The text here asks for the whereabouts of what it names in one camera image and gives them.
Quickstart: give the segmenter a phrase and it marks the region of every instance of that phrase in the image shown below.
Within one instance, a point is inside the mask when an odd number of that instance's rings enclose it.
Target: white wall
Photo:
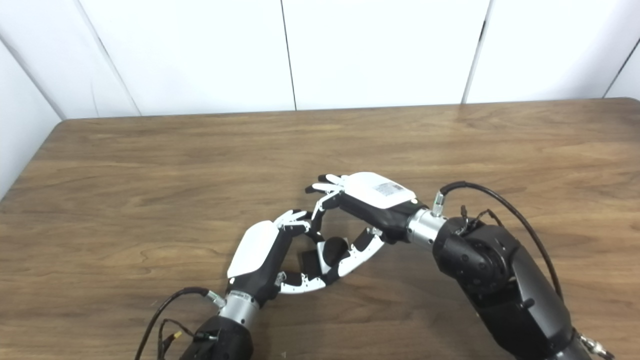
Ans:
[[[636,46],[607,97],[632,97],[640,101],[640,46]]]
[[[0,199],[60,118],[0,43]]]
[[[637,0],[0,0],[0,196],[59,118],[602,97],[639,13]],[[639,68],[635,54],[607,96],[639,97]]]
[[[603,97],[639,15],[638,0],[493,0],[467,102]]]
[[[488,0],[284,0],[299,110],[460,103]]]
[[[143,115],[293,110],[279,0],[82,0]]]
[[[0,0],[0,36],[64,119],[140,113],[74,0]]]

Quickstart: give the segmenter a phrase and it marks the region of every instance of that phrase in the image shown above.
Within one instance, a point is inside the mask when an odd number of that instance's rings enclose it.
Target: label sticker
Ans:
[[[388,183],[384,183],[384,184],[380,184],[378,186],[374,186],[373,190],[376,190],[377,192],[379,192],[382,195],[384,195],[385,197],[387,197],[387,196],[391,196],[391,195],[393,195],[395,193],[402,192],[402,191],[404,191],[406,189],[404,187],[402,187],[398,183],[394,183],[393,181],[389,181]]]

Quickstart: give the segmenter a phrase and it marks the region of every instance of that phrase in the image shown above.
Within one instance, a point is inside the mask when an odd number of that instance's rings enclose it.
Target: wooden table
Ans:
[[[366,170],[425,202],[460,179],[503,194],[547,244],[574,325],[637,358],[640,103],[606,99],[63,122],[0,202],[0,359],[132,359],[165,297],[224,290],[247,227],[312,209],[318,174]],[[540,260],[490,198],[448,199],[449,215],[491,207]],[[326,219],[330,236],[364,226]],[[310,247],[296,240],[285,267]],[[185,298],[166,315],[195,328],[214,312]],[[403,243],[327,289],[280,295],[253,337],[255,359],[511,359]]]

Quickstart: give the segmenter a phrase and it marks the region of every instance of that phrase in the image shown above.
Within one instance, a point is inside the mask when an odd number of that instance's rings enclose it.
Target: black wire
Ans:
[[[476,224],[478,221],[480,221],[480,218],[485,216],[486,214],[489,214],[489,217],[491,217],[492,219],[495,220],[495,223],[499,226],[499,227],[504,227],[504,224],[502,224],[502,222],[500,221],[500,219],[498,218],[498,215],[496,215],[491,209],[487,209],[484,210],[482,212],[480,212],[480,214],[478,214],[478,216],[476,216],[476,221],[474,221],[474,224]]]
[[[153,315],[153,317],[151,318],[151,321],[149,321],[149,325],[147,325],[147,330],[145,330],[145,334],[142,336],[142,340],[140,341],[140,345],[138,346],[138,351],[136,353],[136,357],[134,358],[134,360],[140,360],[140,357],[142,356],[142,350],[145,349],[145,345],[147,344],[147,340],[149,339],[149,335],[151,335],[151,330],[153,330],[154,325],[156,324],[156,321],[158,320],[158,318],[160,317],[160,314],[164,311],[164,309],[171,304],[171,302],[173,302],[175,299],[185,295],[185,294],[200,294],[203,297],[207,296],[207,294],[209,293],[209,289],[207,288],[201,288],[198,286],[193,286],[190,288],[184,288],[180,291],[177,291],[176,293],[174,293],[173,295],[171,295],[170,297],[168,297],[163,303],[162,305],[160,305],[160,307],[158,308],[158,310],[156,310],[156,313]]]
[[[181,323],[179,323],[178,321],[174,320],[174,319],[164,319],[161,323],[160,323],[160,327],[158,328],[158,355],[157,355],[157,360],[163,360],[164,359],[164,355],[166,354],[166,351],[169,349],[169,346],[167,346],[166,348],[164,347],[164,339],[162,339],[163,335],[163,329],[164,329],[164,325],[166,323],[174,323],[175,325],[178,325],[178,327],[180,327],[180,329],[187,335],[193,337],[194,334],[193,332],[191,332],[191,330],[187,329],[186,326],[182,325]]]
[[[456,181],[455,183],[451,183],[443,186],[440,189],[440,193],[442,195],[447,195],[451,190],[459,189],[459,188],[471,188],[471,189],[479,190],[480,192],[483,192],[489,195],[490,197],[493,197],[494,199],[498,200],[498,202],[500,202],[505,208],[507,208],[514,216],[518,218],[522,226],[524,226],[524,228],[527,229],[527,232],[533,239],[533,242],[538,247],[538,250],[540,251],[542,258],[545,260],[545,264],[547,264],[549,275],[551,276],[551,281],[554,284],[556,293],[558,294],[560,299],[564,301],[564,297],[562,294],[562,287],[560,286],[560,280],[558,279],[556,268],[554,268],[554,264],[553,262],[551,262],[551,258],[549,257],[549,254],[547,253],[547,250],[545,249],[544,244],[542,244],[542,241],[536,234],[536,231],[533,229],[533,227],[531,227],[527,219],[525,219],[524,216],[522,216],[522,214],[513,205],[511,205],[505,198],[500,196],[495,191],[482,185],[468,183],[466,181]]]

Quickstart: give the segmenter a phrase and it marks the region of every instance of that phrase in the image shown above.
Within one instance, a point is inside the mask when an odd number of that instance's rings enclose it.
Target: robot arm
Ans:
[[[339,207],[379,229],[387,243],[425,247],[438,269],[458,282],[495,341],[518,360],[588,360],[587,350],[613,359],[575,331],[561,297],[505,228],[466,214],[445,218],[443,193],[429,210],[412,191],[378,174],[319,180],[307,188],[327,193],[312,215],[311,231],[321,225],[325,209]]]
[[[182,360],[251,358],[250,327],[267,301],[279,293],[324,288],[350,273],[384,244],[379,233],[371,231],[363,232],[350,247],[341,245],[345,244],[342,238],[330,239],[318,243],[317,250],[307,254],[302,272],[282,271],[292,239],[311,230],[308,218],[306,211],[289,210],[273,222],[262,221],[247,229],[227,271],[227,296],[210,297],[220,311],[198,328],[192,344],[180,357]],[[319,259],[328,259],[329,264]]]

